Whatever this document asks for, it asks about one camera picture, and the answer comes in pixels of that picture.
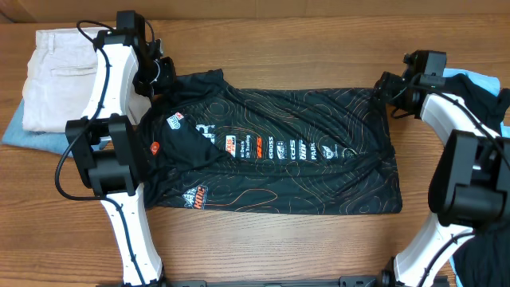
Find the black printed cycling jersey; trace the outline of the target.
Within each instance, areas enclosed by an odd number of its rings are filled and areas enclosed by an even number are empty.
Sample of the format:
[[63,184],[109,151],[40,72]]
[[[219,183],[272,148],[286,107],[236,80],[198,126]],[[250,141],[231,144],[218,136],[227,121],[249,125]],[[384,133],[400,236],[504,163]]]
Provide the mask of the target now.
[[369,88],[235,88],[180,76],[144,115],[147,207],[274,214],[402,209],[384,104]]

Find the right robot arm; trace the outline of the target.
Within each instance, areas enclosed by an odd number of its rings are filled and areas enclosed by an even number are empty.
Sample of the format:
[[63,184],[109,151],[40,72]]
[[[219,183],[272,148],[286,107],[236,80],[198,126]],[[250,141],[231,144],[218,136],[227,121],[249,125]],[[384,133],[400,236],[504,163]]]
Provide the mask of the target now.
[[378,101],[428,124],[444,146],[428,191],[430,213],[412,242],[365,286],[446,286],[440,268],[482,230],[509,219],[509,91],[485,75],[447,69],[444,52],[417,50],[401,75],[384,72]]

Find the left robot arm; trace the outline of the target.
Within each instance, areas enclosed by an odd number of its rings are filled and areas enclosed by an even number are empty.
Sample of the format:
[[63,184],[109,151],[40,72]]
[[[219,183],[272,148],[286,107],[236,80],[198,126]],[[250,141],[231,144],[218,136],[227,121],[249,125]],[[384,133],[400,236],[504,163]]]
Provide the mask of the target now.
[[112,224],[123,264],[122,286],[165,286],[164,267],[151,238],[143,199],[148,158],[129,111],[133,94],[152,99],[171,89],[175,67],[164,57],[151,24],[134,10],[120,11],[116,25],[102,24],[91,40],[97,72],[87,107],[65,126],[69,142],[62,159],[72,156],[82,183],[92,190],[81,202],[101,203]]

